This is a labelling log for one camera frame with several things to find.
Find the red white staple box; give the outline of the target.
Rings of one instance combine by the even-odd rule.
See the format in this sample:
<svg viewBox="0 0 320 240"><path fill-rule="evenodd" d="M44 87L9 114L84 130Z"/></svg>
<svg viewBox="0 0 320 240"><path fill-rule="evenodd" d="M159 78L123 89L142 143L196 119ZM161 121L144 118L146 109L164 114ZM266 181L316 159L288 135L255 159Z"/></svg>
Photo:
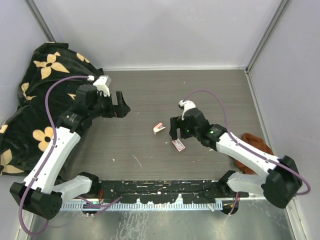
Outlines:
<svg viewBox="0 0 320 240"><path fill-rule="evenodd" d="M176 140L172 141L172 144L177 149L178 152L182 152L186 149L185 145L182 143L182 141L178 138Z"/></svg>

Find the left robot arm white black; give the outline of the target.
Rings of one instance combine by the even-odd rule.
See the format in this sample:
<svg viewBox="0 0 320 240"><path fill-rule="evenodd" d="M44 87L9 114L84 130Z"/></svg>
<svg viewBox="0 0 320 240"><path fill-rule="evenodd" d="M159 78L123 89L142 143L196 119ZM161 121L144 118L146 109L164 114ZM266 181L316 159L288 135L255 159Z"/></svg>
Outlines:
<svg viewBox="0 0 320 240"><path fill-rule="evenodd" d="M81 172L59 185L56 180L95 118L124 118L131 111L121 91L116 92L116 99L114 105L107 91L94 85L81 85L77 89L74 104L60 115L53 138L38 163L23 182L14 182L9 189L21 209L51 220L64 203L81 195L88 198L99 195L99 178L94 174Z"/></svg>

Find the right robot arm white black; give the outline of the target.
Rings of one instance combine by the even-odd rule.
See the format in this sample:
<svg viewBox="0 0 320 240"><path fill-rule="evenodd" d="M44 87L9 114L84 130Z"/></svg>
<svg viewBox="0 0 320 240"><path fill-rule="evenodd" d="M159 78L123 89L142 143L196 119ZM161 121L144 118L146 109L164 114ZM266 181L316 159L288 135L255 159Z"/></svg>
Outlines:
<svg viewBox="0 0 320 240"><path fill-rule="evenodd" d="M255 194L284 209L302 187L297 165L291 157L279 158L258 150L225 127L209 123L196 107L170 118L169 135L173 141L194 137L204 147L225 154L254 171L254 174L226 173L219 180L219 191L225 197L235 192Z"/></svg>

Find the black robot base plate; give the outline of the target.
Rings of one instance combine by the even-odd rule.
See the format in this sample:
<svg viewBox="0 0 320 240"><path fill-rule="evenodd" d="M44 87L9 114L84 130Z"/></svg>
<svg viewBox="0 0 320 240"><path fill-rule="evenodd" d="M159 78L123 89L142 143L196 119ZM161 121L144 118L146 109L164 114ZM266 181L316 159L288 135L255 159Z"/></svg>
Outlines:
<svg viewBox="0 0 320 240"><path fill-rule="evenodd" d="M123 204L173 204L178 197L183 204L209 204L235 196L227 185L214 180L102 180L93 193L81 195L87 200L101 197L106 203L120 198Z"/></svg>

